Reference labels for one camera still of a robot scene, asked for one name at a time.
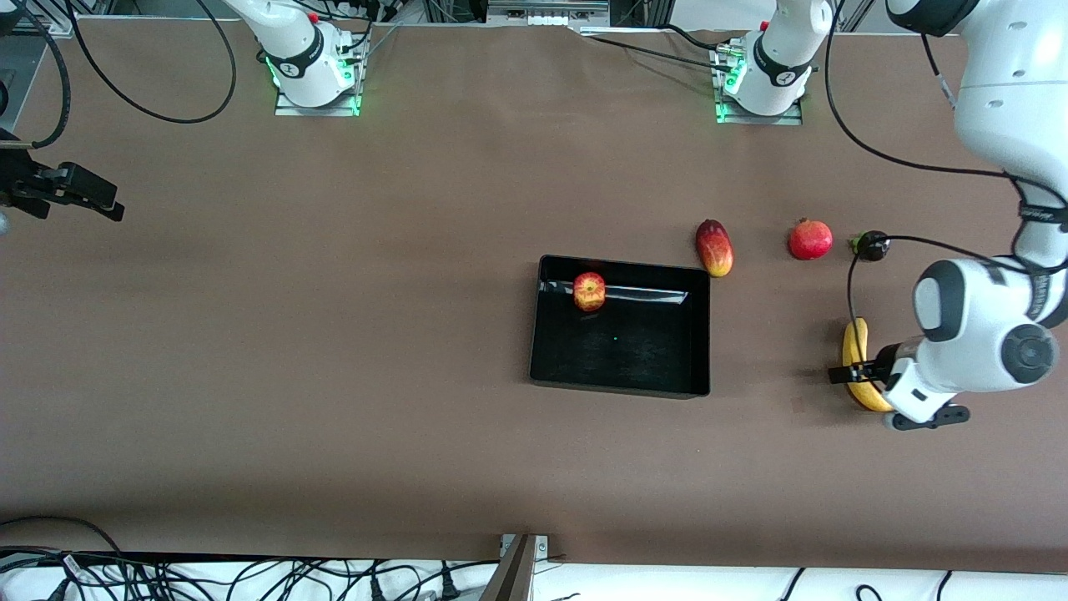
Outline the yellow banana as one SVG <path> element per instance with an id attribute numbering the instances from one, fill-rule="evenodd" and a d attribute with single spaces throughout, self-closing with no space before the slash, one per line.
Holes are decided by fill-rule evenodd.
<path id="1" fill-rule="evenodd" d="M 844 328 L 841 346 L 842 366 L 851 366 L 866 361 L 869 349 L 869 325 L 863 318 L 855 318 Z M 891 413 L 894 408 L 882 396 L 880 388 L 871 381 L 851 381 L 846 384 L 852 399 L 867 411 Z"/>

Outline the black plastic box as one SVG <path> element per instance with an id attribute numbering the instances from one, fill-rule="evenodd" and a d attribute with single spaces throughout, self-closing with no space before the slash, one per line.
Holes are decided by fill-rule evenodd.
<path id="1" fill-rule="evenodd" d="M 604 278 L 602 309 L 576 309 L 572 282 Z M 711 281 L 705 270 L 544 255 L 529 377 L 541 386 L 702 398 L 711 391 Z"/>

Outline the red yellow apple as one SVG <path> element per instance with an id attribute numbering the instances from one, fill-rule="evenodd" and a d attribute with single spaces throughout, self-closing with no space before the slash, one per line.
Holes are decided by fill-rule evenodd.
<path id="1" fill-rule="evenodd" d="M 572 282 L 572 299 L 576 309 L 580 311 L 599 311 L 607 299 L 604 278 L 595 271 L 585 271 L 577 275 Z"/>

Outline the dark purple mangosteen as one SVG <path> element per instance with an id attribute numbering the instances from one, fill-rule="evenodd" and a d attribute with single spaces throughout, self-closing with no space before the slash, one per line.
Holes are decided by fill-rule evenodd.
<path id="1" fill-rule="evenodd" d="M 891 240 L 885 232 L 881 230 L 869 230 L 851 237 L 849 249 L 858 260 L 877 262 L 883 260 L 889 252 Z"/>

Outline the red pomegranate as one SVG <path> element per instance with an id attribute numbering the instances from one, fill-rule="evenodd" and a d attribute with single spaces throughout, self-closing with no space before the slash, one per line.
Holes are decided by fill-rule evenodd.
<path id="1" fill-rule="evenodd" d="M 833 248 L 833 232 L 823 221 L 804 218 L 790 231 L 787 248 L 797 260 L 823 258 Z"/>

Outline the red yellow mango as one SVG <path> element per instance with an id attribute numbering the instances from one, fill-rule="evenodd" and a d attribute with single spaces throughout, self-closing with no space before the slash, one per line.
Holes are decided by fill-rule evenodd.
<path id="1" fill-rule="evenodd" d="M 695 232 L 695 247 L 709 276 L 722 278 L 731 273 L 735 250 L 724 225 L 718 220 L 705 220 Z"/>

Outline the white power strip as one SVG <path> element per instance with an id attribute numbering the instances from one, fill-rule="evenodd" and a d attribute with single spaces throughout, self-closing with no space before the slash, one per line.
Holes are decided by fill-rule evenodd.
<path id="1" fill-rule="evenodd" d="M 486 0 L 492 26 L 610 27 L 609 0 Z"/>

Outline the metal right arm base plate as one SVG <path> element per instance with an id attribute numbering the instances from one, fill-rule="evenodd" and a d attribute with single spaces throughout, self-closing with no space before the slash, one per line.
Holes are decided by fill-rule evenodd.
<path id="1" fill-rule="evenodd" d="M 274 113 L 305 117 L 358 117 L 361 111 L 367 42 L 325 44 L 319 37 L 302 53 L 267 54 L 277 86 Z"/>

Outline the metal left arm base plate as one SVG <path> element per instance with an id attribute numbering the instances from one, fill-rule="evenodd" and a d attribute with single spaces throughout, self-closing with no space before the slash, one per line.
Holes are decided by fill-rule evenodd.
<path id="1" fill-rule="evenodd" d="M 720 124 L 744 124 L 744 125 L 778 125 L 778 126 L 799 126 L 804 122 L 800 99 L 795 99 L 785 113 L 779 115 L 761 115 L 751 113 L 738 102 L 733 95 L 737 86 L 743 81 L 748 65 L 743 57 L 743 47 L 738 46 L 732 39 L 729 44 L 717 44 L 708 51 L 713 69 L 711 69 L 711 80 L 713 81 L 716 118 Z"/>

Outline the metal bracket plate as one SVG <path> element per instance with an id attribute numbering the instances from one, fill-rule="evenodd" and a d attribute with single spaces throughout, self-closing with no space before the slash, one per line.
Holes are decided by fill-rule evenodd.
<path id="1" fill-rule="evenodd" d="M 505 555 L 507 555 L 508 551 L 511 551 L 512 543 L 514 543 L 516 540 L 517 540 L 517 535 L 512 535 L 512 533 L 507 533 L 506 535 L 500 537 L 499 554 L 497 555 L 499 555 L 500 558 L 503 558 Z M 533 540 L 535 544 L 535 551 L 534 551 L 535 562 L 546 562 L 547 559 L 549 559 L 549 537 L 547 537 L 546 535 L 534 535 Z"/>

